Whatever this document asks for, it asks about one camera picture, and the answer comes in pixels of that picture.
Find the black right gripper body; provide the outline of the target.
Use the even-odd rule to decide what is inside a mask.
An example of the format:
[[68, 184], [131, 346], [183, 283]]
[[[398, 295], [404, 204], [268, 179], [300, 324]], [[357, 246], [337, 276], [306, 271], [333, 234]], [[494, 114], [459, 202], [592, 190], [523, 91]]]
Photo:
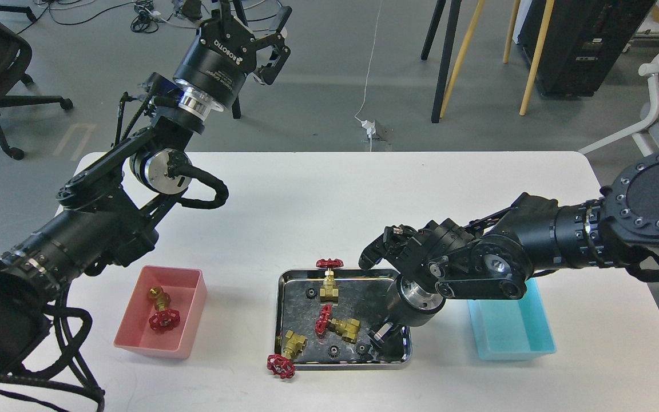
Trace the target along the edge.
[[438, 293], [427, 292], [416, 282], [399, 275], [386, 294], [386, 321], [418, 327], [442, 310], [446, 300]]

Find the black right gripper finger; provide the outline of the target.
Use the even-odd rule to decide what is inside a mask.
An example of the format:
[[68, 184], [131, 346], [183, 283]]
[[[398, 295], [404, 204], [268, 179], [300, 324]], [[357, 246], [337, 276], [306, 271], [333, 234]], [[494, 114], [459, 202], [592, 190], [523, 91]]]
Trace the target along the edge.
[[376, 350], [400, 350], [404, 347], [406, 326], [383, 323], [368, 330], [368, 336]]

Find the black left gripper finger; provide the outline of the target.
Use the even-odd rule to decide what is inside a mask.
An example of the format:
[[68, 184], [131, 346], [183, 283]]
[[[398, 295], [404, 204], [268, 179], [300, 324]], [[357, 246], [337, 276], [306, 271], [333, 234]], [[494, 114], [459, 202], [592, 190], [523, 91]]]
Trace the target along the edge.
[[217, 3], [217, 8], [210, 11], [209, 25], [217, 26], [221, 35], [249, 32], [248, 19], [241, 1], [217, 1]]
[[266, 47], [271, 47], [272, 49], [271, 57], [266, 65], [257, 67], [253, 71], [256, 80], [262, 85], [273, 84], [291, 53], [290, 49], [285, 46], [286, 35], [282, 34], [282, 30], [291, 15], [291, 11], [291, 7], [281, 7], [272, 19], [269, 34], [253, 41], [253, 50], [266, 49]]

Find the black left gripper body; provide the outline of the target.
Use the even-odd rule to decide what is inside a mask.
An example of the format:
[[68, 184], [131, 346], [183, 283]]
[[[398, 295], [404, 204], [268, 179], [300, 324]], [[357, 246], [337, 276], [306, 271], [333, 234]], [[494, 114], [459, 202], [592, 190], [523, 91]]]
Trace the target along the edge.
[[206, 20], [173, 73], [192, 112], [222, 112], [236, 101], [248, 74], [256, 70], [256, 37], [239, 20]]

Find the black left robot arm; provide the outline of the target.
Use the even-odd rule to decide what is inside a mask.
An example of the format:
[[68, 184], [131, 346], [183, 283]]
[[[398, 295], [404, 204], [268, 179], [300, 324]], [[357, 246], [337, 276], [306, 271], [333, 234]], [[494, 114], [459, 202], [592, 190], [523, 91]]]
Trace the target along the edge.
[[66, 305], [70, 285], [154, 250], [157, 224], [175, 204], [216, 209], [227, 202], [227, 185], [193, 166], [186, 145], [212, 110], [231, 108], [240, 117], [237, 96], [249, 75], [275, 81], [291, 53], [284, 32], [290, 15], [291, 7], [280, 7], [268, 34], [257, 37], [240, 1], [219, 1], [173, 77], [152, 73], [144, 82], [137, 115], [150, 125], [118, 127], [112, 149], [58, 191], [62, 212], [0, 256], [0, 383], [70, 392], [104, 409], [105, 393], [80, 353], [93, 320]]

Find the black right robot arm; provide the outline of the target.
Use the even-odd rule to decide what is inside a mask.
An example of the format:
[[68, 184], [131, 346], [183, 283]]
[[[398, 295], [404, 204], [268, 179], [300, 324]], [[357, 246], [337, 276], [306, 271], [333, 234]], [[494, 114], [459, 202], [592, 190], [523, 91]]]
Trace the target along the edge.
[[387, 321], [420, 326], [445, 299], [520, 299], [526, 281], [562, 268], [624, 268], [659, 282], [659, 152], [628, 167], [601, 197], [560, 206], [521, 193], [508, 208], [461, 227], [388, 226], [359, 257], [398, 271]]

